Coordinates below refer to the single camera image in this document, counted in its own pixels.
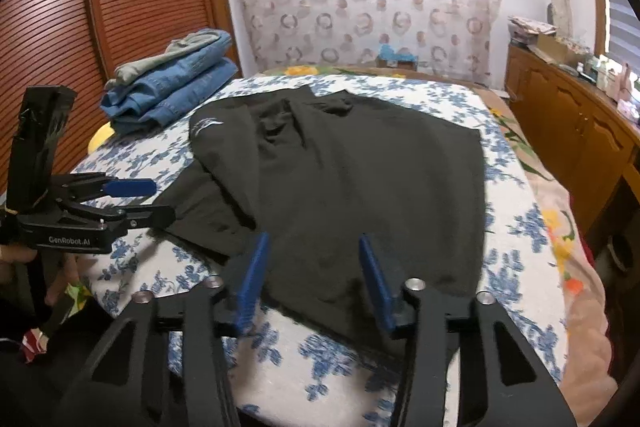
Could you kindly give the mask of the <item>person's left hand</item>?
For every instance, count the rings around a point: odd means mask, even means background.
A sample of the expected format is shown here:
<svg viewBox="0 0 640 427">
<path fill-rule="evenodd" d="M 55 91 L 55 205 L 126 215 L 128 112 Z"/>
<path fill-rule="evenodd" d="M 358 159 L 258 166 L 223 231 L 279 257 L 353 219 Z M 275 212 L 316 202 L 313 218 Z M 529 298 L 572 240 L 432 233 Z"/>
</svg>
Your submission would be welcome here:
<svg viewBox="0 0 640 427">
<path fill-rule="evenodd" d="M 20 244 L 10 244 L 1 246 L 1 285 L 11 285 L 14 283 L 17 274 L 14 265 L 25 265 L 26 268 L 33 267 L 42 271 L 42 279 L 37 282 L 36 288 L 42 289 L 43 283 L 47 282 L 52 263 L 47 263 L 43 257 L 32 248 Z M 58 303 L 58 300 L 65 294 L 68 285 L 79 283 L 79 261 L 74 254 L 65 254 L 60 262 L 55 266 L 55 278 L 51 280 L 47 288 L 43 302 L 50 307 Z"/>
</svg>

